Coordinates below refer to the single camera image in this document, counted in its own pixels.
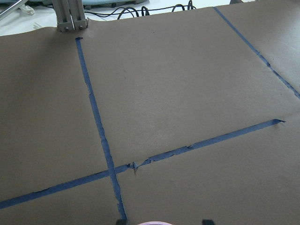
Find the blue tape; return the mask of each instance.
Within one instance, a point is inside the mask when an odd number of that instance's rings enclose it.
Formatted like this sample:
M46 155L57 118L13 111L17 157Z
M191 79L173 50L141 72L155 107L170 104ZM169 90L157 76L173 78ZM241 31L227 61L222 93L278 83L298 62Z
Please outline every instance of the blue tape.
M194 143L194 144L189 145L189 146L184 146L184 147L172 150L172 151L168 151L168 152L165 152L165 153L161 153L161 154L149 157L148 159L146 159L140 165L137 165L137 163L133 162L131 164L121 165L121 166L115 167L114 170L115 170L116 173L125 172L127 169L137 170L139 166L150 164L153 161L160 161L160 160L172 157L174 155L179 155L179 154L185 153L187 151L195 150L195 149L202 148L202 147L205 147L205 146L208 146L208 145L211 145L211 144L222 142L222 141L225 141L225 140L228 140L228 139L240 136L240 135L244 135L244 134L259 130L259 129L263 129L263 128L278 124L280 122L285 122L285 121L277 120L277 119L269 120L269 121L264 122L264 123L260 123L260 124L257 124L257 125L251 126L251 127L247 127L247 128L241 129L241 130L237 130L237 131L225 134L225 135L217 136L217 137L214 137L214 138L211 138L211 139L208 139L208 140L204 140L202 142L197 142L197 143ZM42 190L42 191L33 192L33 193L30 193L30 194L27 194L27 195L22 195L20 197L16 197L16 198L12 198L12 199L9 199L9 200L6 200L6 201L2 201L2 202L0 202L0 209L4 209L4 208L7 208L7 207L10 207L10 206L13 206L13 205L17 205L17 204L20 204L20 203L24 203L24 202L27 202L27 201L30 201L30 200L34 200L36 198L40 198L40 197L43 197L43 196L46 196L46 195L51 195L51 194L54 194L56 192L63 191L63 190L66 190L66 189L70 189L70 188L73 188L73 187L76 187L76 186L79 186L79 185L82 185L82 184L86 184L86 183L89 183L89 182L92 182L92 181L95 181L95 180L98 180L98 179L102 179L104 177L108 177L108 176L110 176L110 173L109 173L108 170L105 170L103 172L99 172L99 173L92 174L92 175L89 175L89 176L86 176L86 177L82 177L82 178L79 178L79 179L76 179L76 180L72 180L72 181L69 181L69 182L66 182L66 183L63 183L63 184L59 184L59 185L50 187L50 188Z
M124 209L124 205L123 205L123 201L122 201L120 185L118 183L116 171L114 169L113 158L112 158L111 153L110 153L108 141L105 137L105 132L104 132L104 129L103 129L103 126L102 126L100 113L99 113L99 110L98 110L98 106L97 106L97 103L96 103L96 99L95 99L95 96L94 96L92 85L90 83L90 76L89 76L89 73L88 73L88 70L87 70L87 67L86 67L86 64L85 64L80 39L82 39L82 37L77 37L75 39L75 41L76 41L76 45L77 45L77 51L78 51L78 56L79 56L79 61L80 61L80 64L81 64L81 69L82 69L84 81L86 82L86 84L88 86L88 89L89 89L89 92L90 92L90 94L89 94L90 104L92 106L94 118L95 118L95 121L96 121L96 126L97 126L97 129L98 129L100 138L101 138L101 144L102 144L102 148L103 148L104 155L105 155L105 158L106 158L109 175L110 175L111 180L112 180L112 186L113 186L114 194L115 194L115 196L118 200L119 213L121 215L121 219L127 219L125 209Z
M261 53L254 48L254 46L239 32L238 29L235 28L235 26L233 26L233 24L220 12L220 10L218 10L218 8L213 7L215 9L215 11L225 20L225 22L234 30L234 32L239 35L239 37L251 48L251 50L258 55L258 57L267 65L267 67L270 68L270 70L289 88L291 89L295 96L300 99L300 94L299 92L286 80L284 79L272 66L271 64L266 60L266 58L261 55Z
M263 128L278 124L280 122L284 123L285 121L277 120L277 119L269 120L269 121L264 122L264 123L256 124L256 125L253 125L251 127L247 127L247 128L241 129L241 130L233 131L233 132L225 134L225 135L213 137L211 139L207 139L207 140L204 140L204 141L201 141L201 142L197 142L197 143L194 143L194 144L189 145L189 146L184 146L184 147L172 150L172 151L164 152L164 153L149 157L148 159L146 159L140 165L136 165L135 163L131 163L129 167L131 169L137 170L138 167L150 164L153 161L160 161L160 160L172 157L174 155L180 155L182 153L185 153L185 152L188 152L188 151L191 151L191 150L199 149L199 148L202 148L202 147L205 147L205 146L208 146L208 145L212 145L212 144L215 144L215 143L218 143L218 142L222 142L222 141L225 141L225 140L237 137L237 136L241 136L241 135L253 132L253 131L257 131L259 129L263 129Z
M47 189L42 190L42 191L33 192L33 193L30 193L30 194L22 195L20 197L16 197L16 198L12 198L12 199L9 199L9 200L6 200L6 201L2 201L2 202L0 202L0 209L4 209L4 208L7 208L7 207L10 207L10 206L13 206L13 205L17 205L17 204L20 204L20 203L24 203L24 202L27 202L27 201L30 201L30 200L34 200L36 198L40 198L40 197L43 197L43 196L46 196L46 195L51 195L51 194L54 194L56 192L67 190L67 189L70 189L70 188L73 188L73 187L76 187L76 186L79 186L79 185L82 185L82 184L90 183L92 181L95 181L95 180L98 180L98 179L101 179L101 178L104 178L104 177L108 177L108 176L109 176L109 172L108 172L108 170L106 170L106 171L98 172L96 174L92 174L92 175L82 177L82 178L79 178L79 179L76 179L76 180L72 180L72 181L69 181L69 182L66 182L66 183L62 183L62 184L47 188Z

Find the metal rod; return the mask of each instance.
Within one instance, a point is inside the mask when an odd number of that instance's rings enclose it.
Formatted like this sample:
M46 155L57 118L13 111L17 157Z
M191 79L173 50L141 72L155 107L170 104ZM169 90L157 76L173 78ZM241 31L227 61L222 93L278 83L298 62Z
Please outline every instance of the metal rod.
M5 17L7 17L9 14L11 14L14 10L19 8L21 5L25 4L28 0L18 0L11 6L9 6L7 9L3 10L0 13L0 21L3 20Z

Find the round pink object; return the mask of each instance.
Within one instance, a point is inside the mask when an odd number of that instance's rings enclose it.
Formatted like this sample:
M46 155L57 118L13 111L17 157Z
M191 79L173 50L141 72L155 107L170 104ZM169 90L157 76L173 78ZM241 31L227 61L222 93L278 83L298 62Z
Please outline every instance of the round pink object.
M146 222L138 225L172 225L172 224L160 222L160 221L151 221L151 222Z

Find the metal bracket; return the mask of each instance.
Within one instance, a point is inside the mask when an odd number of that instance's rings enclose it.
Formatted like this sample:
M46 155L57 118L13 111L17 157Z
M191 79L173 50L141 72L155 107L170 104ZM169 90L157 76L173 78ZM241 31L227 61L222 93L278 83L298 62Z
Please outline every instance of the metal bracket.
M82 30L88 27L82 0L52 0L61 32Z

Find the blue painter's tape strip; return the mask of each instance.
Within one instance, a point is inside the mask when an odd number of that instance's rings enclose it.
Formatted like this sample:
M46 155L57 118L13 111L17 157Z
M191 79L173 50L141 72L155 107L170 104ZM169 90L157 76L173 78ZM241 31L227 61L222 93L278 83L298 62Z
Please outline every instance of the blue painter's tape strip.
M202 142L197 142L197 143L194 143L190 146L184 146L184 147L172 150L172 151L168 151L168 152L165 152L165 153L161 153L161 154L149 157L148 159L146 159L140 165L137 165L136 163L131 163L131 164L121 165L121 166L115 167L114 170L115 170L116 173L125 172L129 168L137 170L139 166L150 164L152 161L160 161L160 160L172 157L174 155L179 155L179 154L185 153L187 151L195 150L195 149L202 148L202 147L205 147L205 146L208 146L208 145L211 145L211 144L215 144L215 143L218 143L218 142L222 142L222 141L225 141L225 140L228 140L228 139L240 136L240 135L244 135L244 134L247 134L247 133L250 133L250 132L254 132L254 131L257 131L259 129L263 129L263 128L278 124L280 122L285 122L285 121L277 120L277 119L269 120L267 122L260 123L260 124L257 124L257 125L251 126L251 127L247 127L247 128L241 129L241 130L237 130L237 131L225 134L225 135L217 136L217 137L214 137L214 138L211 138L211 139L208 139L208 140L204 140ZM86 184L86 183L89 183L89 182L92 182L92 181L95 181L95 180L98 180L98 179L102 179L104 177L108 177L108 176L110 176L110 173L109 173L108 170L106 170L106 171L103 171L103 172L92 174L90 176L82 177L82 178L72 180L72 181L69 181L69 182L66 182L66 183L63 183L63 184L59 184L59 185L50 187L48 189L45 189L45 190L42 190L42 191L39 191L39 192L34 192L34 193L27 194L27 195L22 195L22 196L17 197L17 198L2 201L2 202L0 202L0 209L4 209L4 208L7 208L7 207L10 207L10 206L13 206L13 205L17 205L17 204L20 204L20 203L24 203L24 202L27 202L27 201L30 201L30 200L34 200L36 198L40 198L40 197L43 197L43 196L46 196L46 195L51 195L51 194L54 194L56 192L63 191L63 190L66 190L66 189L70 189L70 188L73 188L73 187L76 187L76 186L79 186L79 185L82 185L82 184Z
M225 22L234 30L234 32L239 35L239 37L251 48L251 50L267 65L267 67L270 68L270 70L272 70L272 72L289 88L291 89L295 96L297 98L300 99L300 93L286 80L284 79L272 66L271 64L266 60L266 58L261 55L261 53L254 48L254 46L239 32L238 29L236 29L235 26L233 26L233 24L221 13L220 10L218 10L217 7L213 7L215 9L215 11L220 15L220 17L222 17Z
M64 190L67 190L67 189L70 189L70 188L73 188L73 187L76 187L76 186L79 186L79 185L82 185L82 184L90 183L92 181L95 181L95 180L98 180L98 179L101 179L101 178L104 178L104 177L108 177L108 176L109 176L109 172L108 172L108 170L106 170L106 171L99 172L99 173L96 173L96 174L92 174L92 175L82 177L82 178L79 178L79 179L76 179L76 180L72 180L72 181L69 181L69 182L66 182L66 183L62 183L62 184L47 188L47 189L42 190L42 191L33 192L33 193L30 193L30 194L22 195L20 197L16 197L16 198L12 198L12 199L9 199L9 200L6 200L6 201L2 201L2 202L0 202L0 209L4 209L4 208L7 208L7 207L10 207L10 206L13 206L13 205L17 205L17 204L20 204L20 203L24 203L24 202L27 202L27 201L30 201L30 200L34 200L34 199L37 199L37 198L40 198L40 197L43 197L43 196L46 196L46 195L51 195L51 194L54 194L56 192L64 191Z
M86 84L88 86L88 89L89 89L89 92L90 92L90 94L89 94L90 104L92 106L94 118L95 118L95 121L96 121L96 126L97 126L97 129L98 129L100 138L101 138L101 144L102 144L102 148L103 148L104 155L105 155L105 158L106 158L109 175L110 175L111 180L112 180L112 186L113 186L114 194L115 194L115 196L116 196L116 198L119 202L118 203L119 213L121 215L121 219L127 219L125 209L124 209L124 205L123 205L123 201L122 201L120 185L118 183L116 171L114 169L113 158L112 158L111 153L110 153L108 141L105 137L105 132L104 132L104 129L103 129L103 126L102 126L100 113L99 113L99 110L98 110L98 106L97 106L97 103L96 103L96 99L95 99L95 96L94 96L92 85L90 83L90 76L89 76L89 73L88 73L88 70L87 70L87 67L86 67L86 64L85 64L83 50L82 50L81 42L80 42L81 39L82 39L82 37L77 37L75 39L75 41L76 41L76 45L77 45L77 51L78 51L79 61L80 61L81 68L82 68L84 81L86 82Z
M189 145L189 146L184 146L184 147L172 150L172 151L168 151L168 152L165 152L165 153L161 153L161 154L149 157L142 164L140 164L138 166L134 166L135 164L131 163L130 168L137 170L137 168L139 166L147 165L147 164L149 164L153 161L160 161L160 160L172 157L174 155L180 155L182 153L185 153L185 152L188 152L188 151L191 151L191 150L199 149L199 148L202 148L202 147L205 147L205 146L208 146L208 145L212 145L212 144L215 144L215 143L218 143L218 142L222 142L222 141L225 141L225 140L237 137L237 136L241 136L241 135L253 132L253 131L257 131L259 129L263 129L263 128L278 124L280 122L284 123L285 121L277 120L277 119L269 120L267 122L256 124L256 125L253 125L251 127L247 127L247 128L241 129L241 130L233 131L233 132L225 134L225 135L213 137L211 139L207 139L207 140L204 140L204 141L201 141L201 142L197 142L197 143L194 143L194 144Z

